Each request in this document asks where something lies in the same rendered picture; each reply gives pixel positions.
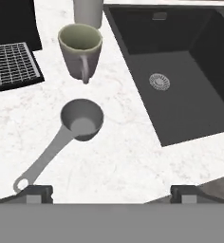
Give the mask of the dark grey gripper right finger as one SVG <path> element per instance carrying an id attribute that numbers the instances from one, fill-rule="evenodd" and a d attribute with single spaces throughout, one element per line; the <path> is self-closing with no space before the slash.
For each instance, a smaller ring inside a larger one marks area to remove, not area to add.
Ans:
<path id="1" fill-rule="evenodd" d="M 224 203 L 224 199 L 210 196 L 195 185 L 172 185 L 171 203 L 198 204 L 198 203 Z"/>

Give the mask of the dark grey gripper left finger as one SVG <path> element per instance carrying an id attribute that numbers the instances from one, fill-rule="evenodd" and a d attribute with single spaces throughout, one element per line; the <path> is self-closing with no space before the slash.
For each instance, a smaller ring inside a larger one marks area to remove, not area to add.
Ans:
<path id="1" fill-rule="evenodd" d="M 29 185 L 16 195 L 0 198 L 0 203 L 52 204 L 52 194 L 51 185 Z"/>

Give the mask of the grey measuring cup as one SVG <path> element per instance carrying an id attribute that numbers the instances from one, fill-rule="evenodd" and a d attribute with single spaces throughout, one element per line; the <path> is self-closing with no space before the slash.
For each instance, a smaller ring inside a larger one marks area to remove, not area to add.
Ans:
<path id="1" fill-rule="evenodd" d="M 15 193 L 22 189 L 19 184 L 25 180 L 32 185 L 48 164 L 72 140 L 89 141 L 103 126 L 104 114 L 101 107 L 88 99 L 75 99 L 65 104 L 60 113 L 61 127 L 40 157 L 13 183 Z"/>

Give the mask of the dark grey sink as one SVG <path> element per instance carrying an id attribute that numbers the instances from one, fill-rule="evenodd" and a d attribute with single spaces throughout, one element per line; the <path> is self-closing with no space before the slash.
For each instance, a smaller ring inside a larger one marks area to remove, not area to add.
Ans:
<path id="1" fill-rule="evenodd" d="M 160 144 L 223 133 L 224 6 L 103 10 Z"/>

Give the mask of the grey mug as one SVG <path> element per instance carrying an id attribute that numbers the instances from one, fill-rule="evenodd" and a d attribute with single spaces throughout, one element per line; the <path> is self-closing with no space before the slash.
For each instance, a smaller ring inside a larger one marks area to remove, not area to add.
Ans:
<path id="1" fill-rule="evenodd" d="M 58 42 L 70 76 L 88 84 L 99 61 L 101 33 L 90 25 L 69 24 L 59 30 Z"/>

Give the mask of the pale grey cylinder container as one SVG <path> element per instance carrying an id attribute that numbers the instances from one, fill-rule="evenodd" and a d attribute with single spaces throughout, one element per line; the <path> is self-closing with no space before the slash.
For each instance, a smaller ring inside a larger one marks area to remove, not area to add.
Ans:
<path id="1" fill-rule="evenodd" d="M 73 0 L 74 21 L 100 28 L 103 19 L 103 0 Z"/>

